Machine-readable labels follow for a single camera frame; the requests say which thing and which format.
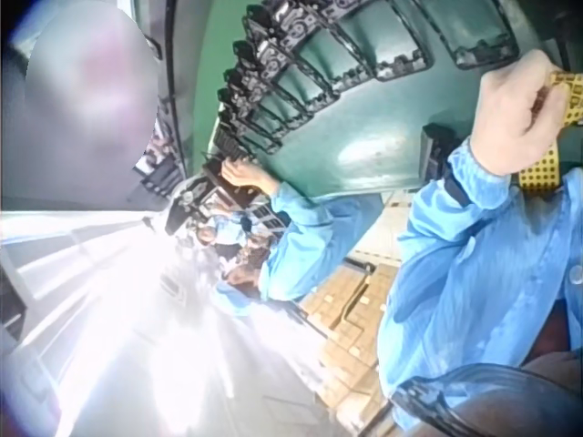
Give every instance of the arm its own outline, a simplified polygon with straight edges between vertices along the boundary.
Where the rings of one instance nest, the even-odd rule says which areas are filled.
[[[464,245],[471,227],[503,205],[510,175],[545,155],[562,127],[568,102],[568,86],[548,87],[555,70],[543,52],[533,50],[482,77],[471,140],[449,158],[472,203],[461,208],[443,182],[424,188],[414,200],[402,239],[404,260],[432,246]]]
[[[469,139],[449,157],[455,179],[469,199],[466,207],[432,181],[414,197],[406,232],[399,238],[403,261],[426,249],[465,245],[474,225],[492,218],[508,199],[510,176],[498,177],[476,162]]]
[[[295,300],[310,291],[310,279],[332,239],[332,215],[286,183],[271,204],[274,211],[288,213],[291,225],[263,263],[259,289],[264,299]]]

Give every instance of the hand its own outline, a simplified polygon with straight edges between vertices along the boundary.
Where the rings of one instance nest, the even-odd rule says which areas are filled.
[[[232,211],[220,203],[212,203],[209,205],[209,211],[213,215],[230,216]]]
[[[235,187],[254,186],[268,196],[275,194],[280,186],[280,183],[263,168],[242,159],[236,161],[225,159],[221,175]]]
[[[538,162],[557,139],[567,110],[568,86],[549,87],[557,70],[540,50],[486,73],[480,84],[470,147],[488,172],[506,176]],[[535,102],[542,107],[533,113]]]

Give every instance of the green machine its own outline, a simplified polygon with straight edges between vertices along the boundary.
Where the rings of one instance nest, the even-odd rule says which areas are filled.
[[[245,40],[234,42],[224,74],[219,129],[307,196],[418,188],[431,153],[424,127],[466,137],[485,71],[542,48],[583,72],[578,18],[560,1],[533,3],[249,5]],[[559,152],[567,167],[580,165],[583,128],[566,129]]]

